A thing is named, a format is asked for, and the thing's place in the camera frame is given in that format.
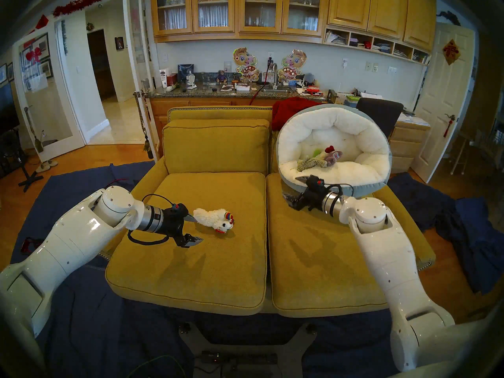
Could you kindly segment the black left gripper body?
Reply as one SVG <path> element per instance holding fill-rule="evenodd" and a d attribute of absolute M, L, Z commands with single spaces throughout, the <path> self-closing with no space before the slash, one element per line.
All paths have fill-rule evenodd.
<path fill-rule="evenodd" d="M 159 233 L 165 235 L 161 242 L 172 238 L 178 247 L 190 247 L 190 238 L 183 234 L 184 218 L 189 215 L 187 207 L 182 204 L 173 204 L 170 208 L 162 210 L 163 220 Z"/>

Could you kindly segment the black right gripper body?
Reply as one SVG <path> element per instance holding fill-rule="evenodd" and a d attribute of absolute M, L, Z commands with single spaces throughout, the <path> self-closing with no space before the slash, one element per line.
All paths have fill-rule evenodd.
<path fill-rule="evenodd" d="M 330 190 L 322 178 L 315 175 L 310 177 L 311 183 L 306 184 L 306 190 L 301 193 L 301 209 L 296 210 L 300 211 L 307 207 L 309 211 L 313 209 L 323 211 L 324 201 Z"/>

